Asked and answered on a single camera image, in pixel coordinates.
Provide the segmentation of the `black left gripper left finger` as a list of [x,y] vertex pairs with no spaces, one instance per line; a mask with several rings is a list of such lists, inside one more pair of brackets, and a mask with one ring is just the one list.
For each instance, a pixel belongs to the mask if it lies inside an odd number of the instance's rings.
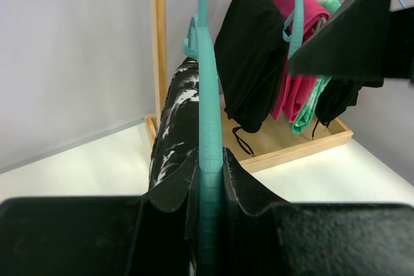
[[2,275],[193,275],[186,238],[192,151],[140,196],[17,197],[1,203]]

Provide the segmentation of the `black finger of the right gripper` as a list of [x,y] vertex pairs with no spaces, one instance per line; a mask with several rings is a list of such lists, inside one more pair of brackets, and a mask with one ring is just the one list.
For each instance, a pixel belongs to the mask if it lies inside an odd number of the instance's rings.
[[391,0],[344,0],[330,20],[291,56],[289,72],[381,80],[390,6]]

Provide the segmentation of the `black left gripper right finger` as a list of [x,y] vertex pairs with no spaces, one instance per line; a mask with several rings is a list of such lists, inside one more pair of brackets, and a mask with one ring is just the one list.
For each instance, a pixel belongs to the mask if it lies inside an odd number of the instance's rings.
[[411,206],[291,203],[223,155],[223,275],[413,274]]

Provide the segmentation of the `black white patterned trousers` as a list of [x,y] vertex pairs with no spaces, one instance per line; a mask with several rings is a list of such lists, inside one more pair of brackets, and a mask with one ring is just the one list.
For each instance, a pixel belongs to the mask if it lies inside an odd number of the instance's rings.
[[149,187],[172,175],[199,143],[199,64],[186,58],[175,71],[151,152]]

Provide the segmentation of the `teal plastic hanger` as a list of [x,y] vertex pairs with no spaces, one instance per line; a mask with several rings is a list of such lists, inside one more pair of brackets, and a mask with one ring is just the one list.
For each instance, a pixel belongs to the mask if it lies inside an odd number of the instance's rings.
[[185,55],[199,64],[199,228],[196,275],[219,274],[219,226],[223,212],[223,140],[217,67],[208,28],[208,0],[198,0]]

